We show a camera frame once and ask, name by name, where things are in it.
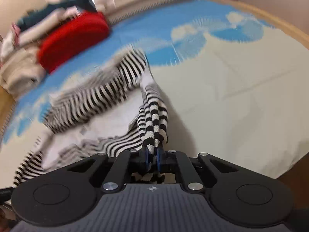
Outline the dark teal shark plush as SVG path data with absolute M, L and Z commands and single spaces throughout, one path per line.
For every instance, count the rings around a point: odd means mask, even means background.
M 78 7 L 89 12 L 96 12 L 96 8 L 92 0 L 69 0 L 56 4 L 48 4 L 41 10 L 34 11 L 27 16 L 20 18 L 16 25 L 20 28 L 21 32 L 27 30 L 28 28 L 34 26 L 35 24 L 42 21 L 49 14 L 51 14 L 55 9 L 67 9 L 69 7 Z

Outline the red folded blanket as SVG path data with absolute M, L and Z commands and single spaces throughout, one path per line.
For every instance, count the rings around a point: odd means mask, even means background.
M 48 73 L 52 73 L 75 55 L 106 39 L 109 34 L 110 27 L 103 13 L 83 12 L 43 40 L 37 54 L 38 62 Z

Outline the cream folded quilt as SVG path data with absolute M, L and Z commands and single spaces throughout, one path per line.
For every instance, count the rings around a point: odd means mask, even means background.
M 39 48 L 31 46 L 15 52 L 1 67 L 1 87 L 18 98 L 36 87 L 46 76 L 37 60 Z

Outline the blue patterned bed sheet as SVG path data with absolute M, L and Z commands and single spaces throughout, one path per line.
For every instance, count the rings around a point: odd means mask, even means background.
M 152 9 L 115 25 L 22 97 L 3 137 L 1 187 L 42 131 L 52 96 L 86 80 L 119 50 L 141 48 L 165 94 L 167 148 L 208 152 L 269 177 L 308 153 L 308 48 L 235 8 L 195 0 Z

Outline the white folded bedding stack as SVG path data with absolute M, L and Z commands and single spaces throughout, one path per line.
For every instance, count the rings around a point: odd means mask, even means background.
M 19 26 L 13 23 L 1 45 L 1 62 L 5 62 L 15 49 L 45 37 L 48 32 L 57 26 L 66 21 L 76 19 L 81 14 L 81 11 L 76 6 L 69 7 L 68 9 L 55 9 L 39 23 L 23 32 Z

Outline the striped white hooded sweater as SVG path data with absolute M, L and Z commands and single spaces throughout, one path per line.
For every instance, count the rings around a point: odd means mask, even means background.
M 51 98 L 14 186 L 98 153 L 117 157 L 168 142 L 168 110 L 145 53 L 128 48 L 84 82 Z

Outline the white plush toy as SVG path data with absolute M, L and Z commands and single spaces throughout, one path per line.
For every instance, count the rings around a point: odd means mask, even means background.
M 94 0 L 94 4 L 97 11 L 105 12 L 116 7 L 115 0 Z

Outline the wooden bed frame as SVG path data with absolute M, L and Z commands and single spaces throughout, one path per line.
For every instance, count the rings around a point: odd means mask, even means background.
M 282 26 L 285 30 L 287 30 L 289 33 L 302 34 L 302 35 L 306 38 L 306 44 L 305 44 L 305 45 L 306 45 L 306 47 L 308 48 L 308 36 L 307 36 L 306 34 L 304 34 L 302 31 L 298 30 L 298 29 L 295 28 L 294 26 L 292 26 L 292 25 L 286 23 L 285 21 L 283 21 L 283 20 L 281 20 L 281 19 L 279 19 L 279 18 L 277 18 L 277 17 L 275 17 L 275 16 L 273 16 L 273 15 L 270 15 L 270 14 L 267 13 L 267 12 L 264 12 L 264 11 L 262 11 L 262 10 L 256 8 L 256 7 L 253 7 L 253 6 L 244 4 L 244 3 L 242 3 L 242 2 L 235 2 L 235 1 L 230 1 L 230 0 L 211 0 L 210 2 L 218 3 L 218 4 L 221 4 L 221 5 L 231 6 L 231 7 L 235 8 L 236 10 L 239 10 L 239 11 L 244 12 L 244 13 L 247 13 L 247 14 L 252 14 L 252 15 L 254 15 L 255 18 L 264 20 L 264 21 L 266 21 L 266 22 L 268 22 L 268 23 L 272 23 L 272 22 L 277 23 L 278 25 Z M 113 29 L 113 27 L 114 27 L 115 25 L 117 25 L 118 23 L 121 23 L 122 21 L 125 21 L 125 20 L 127 20 L 127 19 L 130 19 L 130 18 L 132 18 L 132 17 L 134 17 L 134 16 L 136 16 L 136 15 L 139 15 L 139 14 L 141 14 L 141 13 L 147 12 L 147 11 L 149 11 L 149 10 L 152 10 L 152 9 L 146 9 L 146 10 L 143 10 L 143 11 L 137 11 L 137 12 L 135 12 L 134 15 L 128 15 L 128 16 L 126 16 L 125 18 L 120 18 L 117 22 L 115 22 L 115 23 L 113 24 L 112 29 Z M 129 46 L 129 47 L 126 47 L 126 48 L 123 48 L 123 49 L 119 50 L 118 52 L 120 52 L 120 51 L 122 51 L 122 50 L 125 50 L 125 49 L 128 49 L 128 48 L 134 48 L 134 47 Z M 163 93 L 163 91 L 162 91 L 162 89 L 161 89 L 160 87 L 159 87 L 159 90 L 160 90 L 161 97 L 162 97 L 163 101 L 165 102 L 165 94 Z M 16 107 L 15 107 L 14 109 L 12 109 L 12 110 L 10 111 L 9 115 L 8 115 L 9 121 L 8 121 L 6 127 L 5 127 L 5 132 L 6 132 L 6 130 L 7 130 L 7 127 L 10 125 L 10 122 L 11 122 L 11 120 L 12 120 L 12 117 L 13 117 L 15 111 L 16 111 Z M 1 148 L 2 148 L 3 137 L 4 137 L 5 132 L 4 132 L 3 134 L 1 134 Z

